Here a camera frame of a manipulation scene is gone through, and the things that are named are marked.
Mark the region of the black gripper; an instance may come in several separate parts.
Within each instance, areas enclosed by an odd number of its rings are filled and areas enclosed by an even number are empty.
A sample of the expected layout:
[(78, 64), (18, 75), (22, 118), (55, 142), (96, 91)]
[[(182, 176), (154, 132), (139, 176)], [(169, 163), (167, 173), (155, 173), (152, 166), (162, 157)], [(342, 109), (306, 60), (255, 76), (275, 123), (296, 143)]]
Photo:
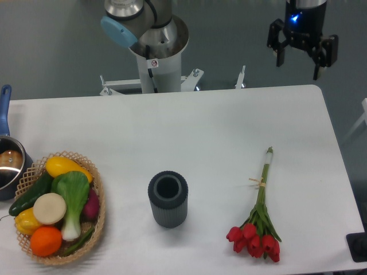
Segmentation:
[[(312, 55), (313, 80), (319, 78), (322, 68), (329, 68), (337, 61), (338, 36), (322, 36), (326, 6), (326, 1), (286, 2), (284, 22), (281, 19), (272, 22), (267, 38), (267, 47), (276, 54), (277, 67), (284, 64), (286, 46)], [(281, 32), (285, 37), (283, 42), (279, 40)]]

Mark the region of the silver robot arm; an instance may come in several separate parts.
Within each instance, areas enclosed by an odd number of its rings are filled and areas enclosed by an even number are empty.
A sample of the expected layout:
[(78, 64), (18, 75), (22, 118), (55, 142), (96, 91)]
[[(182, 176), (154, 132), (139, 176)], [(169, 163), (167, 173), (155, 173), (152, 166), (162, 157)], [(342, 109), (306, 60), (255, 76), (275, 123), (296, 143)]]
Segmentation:
[[(284, 63), (285, 48), (306, 52), (315, 68), (332, 66), (338, 58), (338, 36), (322, 33), (326, 1), (286, 1), (284, 19), (270, 24), (267, 47), (276, 53), (276, 65)], [(105, 1), (100, 21), (105, 34), (116, 44), (130, 48), (145, 59), (171, 57), (188, 42), (179, 33), (171, 1)]]

